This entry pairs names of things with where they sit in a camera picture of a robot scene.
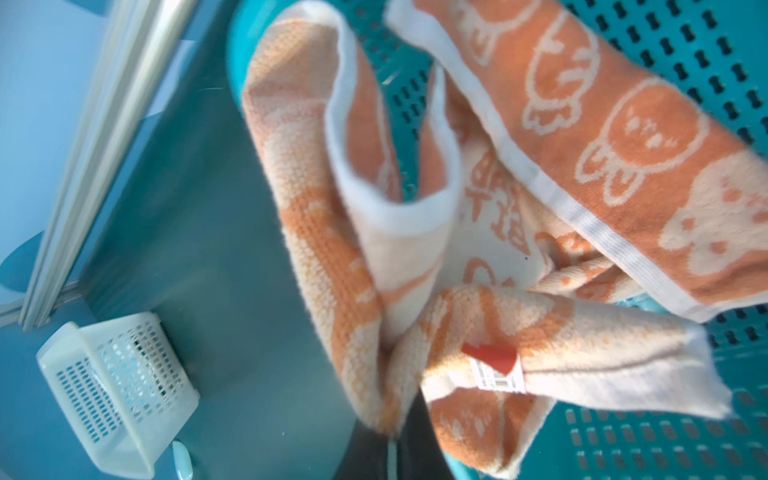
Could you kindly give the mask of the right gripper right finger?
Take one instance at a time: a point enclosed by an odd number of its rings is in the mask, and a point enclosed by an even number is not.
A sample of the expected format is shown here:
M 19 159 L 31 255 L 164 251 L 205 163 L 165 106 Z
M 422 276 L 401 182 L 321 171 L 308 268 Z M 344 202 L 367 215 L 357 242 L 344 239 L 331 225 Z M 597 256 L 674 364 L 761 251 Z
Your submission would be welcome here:
M 415 397 L 398 437 L 396 459 L 397 479 L 454 480 L 421 392 Z

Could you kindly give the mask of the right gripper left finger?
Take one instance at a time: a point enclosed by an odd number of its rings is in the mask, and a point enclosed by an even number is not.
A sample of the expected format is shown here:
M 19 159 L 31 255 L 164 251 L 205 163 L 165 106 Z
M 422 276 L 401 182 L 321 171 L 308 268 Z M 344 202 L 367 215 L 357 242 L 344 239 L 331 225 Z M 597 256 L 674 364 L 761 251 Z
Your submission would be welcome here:
M 389 446 L 390 440 L 386 435 L 357 421 L 333 479 L 388 479 Z

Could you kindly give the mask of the white perforated plastic basket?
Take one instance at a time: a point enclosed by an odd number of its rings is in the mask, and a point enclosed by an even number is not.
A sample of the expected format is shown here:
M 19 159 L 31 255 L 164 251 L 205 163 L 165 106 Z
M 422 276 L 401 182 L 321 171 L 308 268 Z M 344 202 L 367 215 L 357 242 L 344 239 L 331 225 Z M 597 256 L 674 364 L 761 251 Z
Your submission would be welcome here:
M 36 355 L 77 439 L 103 473 L 151 479 L 199 404 L 159 317 L 61 326 Z

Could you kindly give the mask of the orange swirl pattern towel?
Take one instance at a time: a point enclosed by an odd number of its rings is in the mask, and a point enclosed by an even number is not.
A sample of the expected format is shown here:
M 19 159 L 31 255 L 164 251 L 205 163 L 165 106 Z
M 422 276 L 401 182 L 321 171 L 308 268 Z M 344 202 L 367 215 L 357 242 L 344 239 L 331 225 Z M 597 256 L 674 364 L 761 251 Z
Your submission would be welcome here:
M 361 423 L 513 479 L 553 407 L 732 414 L 704 323 L 767 297 L 767 164 L 556 1 L 390 1 L 433 58 L 408 200 L 345 16 L 299 1 L 242 105 Z

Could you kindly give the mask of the teal perforated plastic basket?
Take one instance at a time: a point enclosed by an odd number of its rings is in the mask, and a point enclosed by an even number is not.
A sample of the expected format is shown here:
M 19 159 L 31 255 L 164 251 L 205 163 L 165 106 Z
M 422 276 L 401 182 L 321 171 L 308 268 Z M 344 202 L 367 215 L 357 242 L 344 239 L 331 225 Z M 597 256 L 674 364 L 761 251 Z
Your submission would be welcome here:
M 266 28 L 299 1 L 245 1 L 235 15 L 228 49 L 230 82 L 242 92 L 250 60 Z M 416 196 L 419 133 L 425 116 L 427 74 L 433 58 L 396 35 L 384 19 L 390 1 L 325 1 L 347 19 L 382 87 L 395 133 L 406 197 Z M 723 58 L 726 27 L 752 26 L 767 6 L 748 1 L 739 13 L 714 17 L 694 2 L 630 2 L 615 6 L 628 30 L 607 39 L 602 19 L 588 19 L 556 1 L 632 64 L 664 79 L 718 125 L 692 87 L 693 53 L 701 64 Z M 767 164 L 765 145 L 753 147 L 747 130 L 733 133 Z M 711 419 L 660 411 L 608 411 L 557 403 L 513 479 L 763 479 L 767 475 L 767 297 L 722 311 L 704 323 L 717 374 L 732 394 L 732 414 Z M 397 440 L 389 438 L 388 479 L 397 479 Z M 443 451 L 457 478 L 502 479 Z

